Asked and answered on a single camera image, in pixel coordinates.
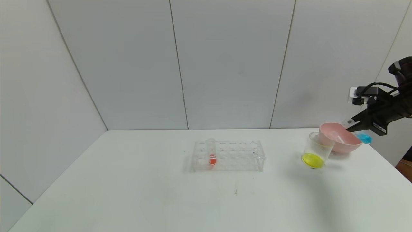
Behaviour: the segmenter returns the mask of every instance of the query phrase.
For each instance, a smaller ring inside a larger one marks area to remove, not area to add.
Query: yellow liquid
[[[321,157],[312,153],[303,154],[302,161],[312,168],[321,168],[324,164]]]

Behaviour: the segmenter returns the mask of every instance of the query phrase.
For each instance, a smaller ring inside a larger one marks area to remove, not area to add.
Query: white wall
[[[1,177],[0,186],[0,232],[7,232],[30,208],[31,203]]]
[[[168,0],[50,0],[109,130],[187,129]]]
[[[412,56],[412,7],[410,5],[376,81],[398,86],[395,77],[389,74],[388,67],[393,62],[408,56]],[[403,118],[390,123],[388,135],[381,137],[374,133],[370,134],[373,138],[372,147],[395,166],[412,146],[412,119]]]
[[[2,0],[0,17],[1,173],[35,201],[106,128],[46,1]]]
[[[353,117],[349,88],[373,82],[409,0],[296,1],[272,128]]]
[[[292,0],[171,0],[189,129],[269,128]]]

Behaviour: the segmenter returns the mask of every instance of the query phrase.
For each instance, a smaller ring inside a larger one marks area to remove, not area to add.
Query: table surface
[[[306,167],[313,131],[108,131],[10,231],[411,231],[412,184],[369,145]],[[260,140],[263,172],[194,173],[209,137]]]

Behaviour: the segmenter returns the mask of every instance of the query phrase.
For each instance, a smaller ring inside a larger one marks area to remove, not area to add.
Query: plastic cup
[[[311,168],[322,168],[335,145],[335,141],[328,139],[326,136],[323,136],[326,139],[322,139],[321,142],[319,135],[319,132],[309,134],[302,155],[302,161]]]

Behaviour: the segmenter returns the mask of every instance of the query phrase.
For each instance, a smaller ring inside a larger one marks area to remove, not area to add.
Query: blue object
[[[355,134],[356,137],[358,137],[358,139],[360,141],[362,141],[364,144],[370,144],[372,143],[372,137],[370,137],[368,134],[365,133],[356,133]]]

